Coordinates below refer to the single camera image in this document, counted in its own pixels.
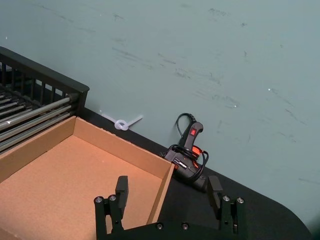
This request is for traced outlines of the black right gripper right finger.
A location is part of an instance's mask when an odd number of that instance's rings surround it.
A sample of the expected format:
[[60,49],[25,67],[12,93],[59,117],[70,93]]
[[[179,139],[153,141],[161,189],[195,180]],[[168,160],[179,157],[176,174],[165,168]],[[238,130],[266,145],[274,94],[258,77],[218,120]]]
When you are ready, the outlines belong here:
[[206,192],[219,221],[219,229],[225,234],[245,234],[245,200],[239,196],[232,198],[224,193],[215,175],[208,177]]

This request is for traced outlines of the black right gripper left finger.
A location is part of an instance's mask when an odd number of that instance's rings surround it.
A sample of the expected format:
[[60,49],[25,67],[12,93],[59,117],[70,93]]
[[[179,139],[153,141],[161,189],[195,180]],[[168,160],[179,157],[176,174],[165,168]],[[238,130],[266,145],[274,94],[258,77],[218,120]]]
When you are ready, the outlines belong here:
[[118,177],[115,187],[115,194],[108,198],[97,196],[94,202],[95,210],[95,230],[96,234],[107,234],[106,216],[110,216],[112,233],[123,231],[122,219],[124,216],[127,200],[129,196],[129,181],[127,175]]

